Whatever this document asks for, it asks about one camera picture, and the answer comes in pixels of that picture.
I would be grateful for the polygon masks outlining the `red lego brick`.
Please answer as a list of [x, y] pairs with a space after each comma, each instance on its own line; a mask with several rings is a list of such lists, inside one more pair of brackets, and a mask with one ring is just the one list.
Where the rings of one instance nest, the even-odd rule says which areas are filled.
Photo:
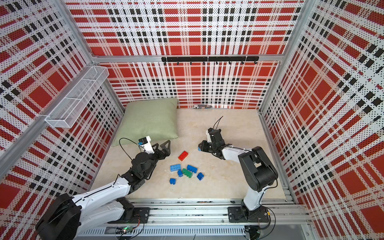
[[188, 155], [189, 155], [188, 152], [183, 151], [183, 152], [178, 156], [178, 159], [182, 162]]

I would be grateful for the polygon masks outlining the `blue long lego brick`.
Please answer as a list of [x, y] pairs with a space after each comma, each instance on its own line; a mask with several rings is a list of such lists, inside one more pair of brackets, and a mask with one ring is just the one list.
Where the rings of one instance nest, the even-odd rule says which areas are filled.
[[194, 174], [196, 174], [197, 171], [198, 171], [198, 168], [196, 168], [196, 167], [194, 167], [194, 166], [191, 166], [191, 165], [188, 165], [188, 166], [187, 166], [187, 170], [190, 171], [190, 172], [192, 172], [192, 173], [194, 173]]

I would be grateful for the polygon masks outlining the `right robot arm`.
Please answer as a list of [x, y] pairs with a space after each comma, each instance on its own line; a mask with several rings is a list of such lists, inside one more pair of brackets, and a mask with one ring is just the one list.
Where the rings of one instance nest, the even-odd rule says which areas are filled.
[[199, 151], [210, 153], [224, 161], [239, 163], [249, 186], [242, 207], [248, 213], [258, 210], [262, 206], [265, 192], [279, 177], [263, 148], [257, 146], [243, 149], [226, 144], [220, 129], [209, 128], [206, 135], [207, 139], [198, 145]]

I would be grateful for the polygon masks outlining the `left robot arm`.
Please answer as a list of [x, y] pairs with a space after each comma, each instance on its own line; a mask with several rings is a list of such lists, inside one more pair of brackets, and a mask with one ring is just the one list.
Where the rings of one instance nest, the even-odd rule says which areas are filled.
[[42, 240], [73, 240], [78, 235], [108, 222], [134, 219], [134, 205], [127, 195], [152, 176], [160, 160], [171, 154], [171, 142], [151, 145], [140, 139], [144, 151], [131, 160], [130, 169], [111, 183], [93, 191], [70, 196], [62, 194], [49, 206], [36, 225]]

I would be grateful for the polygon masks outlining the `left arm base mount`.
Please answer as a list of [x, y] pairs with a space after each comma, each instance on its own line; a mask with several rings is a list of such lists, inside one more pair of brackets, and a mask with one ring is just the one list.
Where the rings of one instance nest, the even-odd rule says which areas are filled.
[[119, 219], [108, 224], [146, 224], [148, 222], [150, 208], [135, 208], [126, 198], [118, 198], [117, 202], [122, 204], [124, 212]]

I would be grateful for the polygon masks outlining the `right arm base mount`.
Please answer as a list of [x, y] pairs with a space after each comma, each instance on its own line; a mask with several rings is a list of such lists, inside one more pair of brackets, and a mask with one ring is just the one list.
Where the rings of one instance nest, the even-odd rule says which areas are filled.
[[260, 206], [256, 210], [249, 211], [245, 206], [228, 207], [230, 223], [268, 223], [270, 216], [266, 207]]

